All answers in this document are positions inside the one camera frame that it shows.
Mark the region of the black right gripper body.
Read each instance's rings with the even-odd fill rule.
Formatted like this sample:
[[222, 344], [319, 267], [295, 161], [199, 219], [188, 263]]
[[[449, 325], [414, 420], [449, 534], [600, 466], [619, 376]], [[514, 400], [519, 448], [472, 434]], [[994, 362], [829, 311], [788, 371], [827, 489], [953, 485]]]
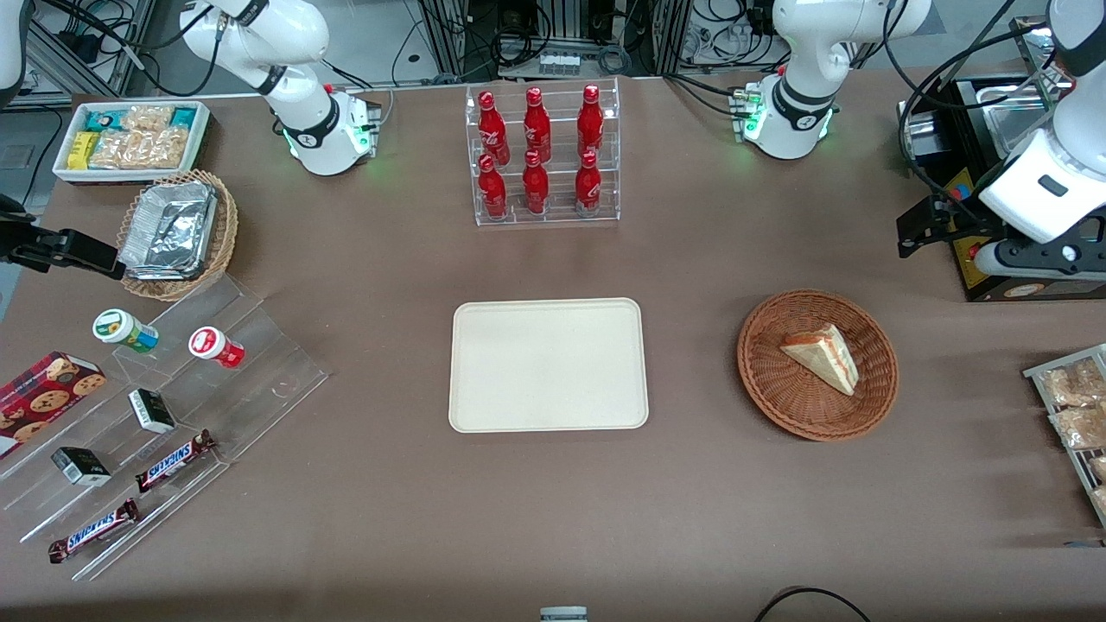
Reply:
[[42, 270], [42, 263], [15, 258], [13, 251], [19, 245], [35, 243], [38, 234], [32, 222], [35, 217], [25, 212], [23, 205], [12, 200], [7, 194], [1, 194], [1, 261], [10, 265], [21, 265], [29, 270]]

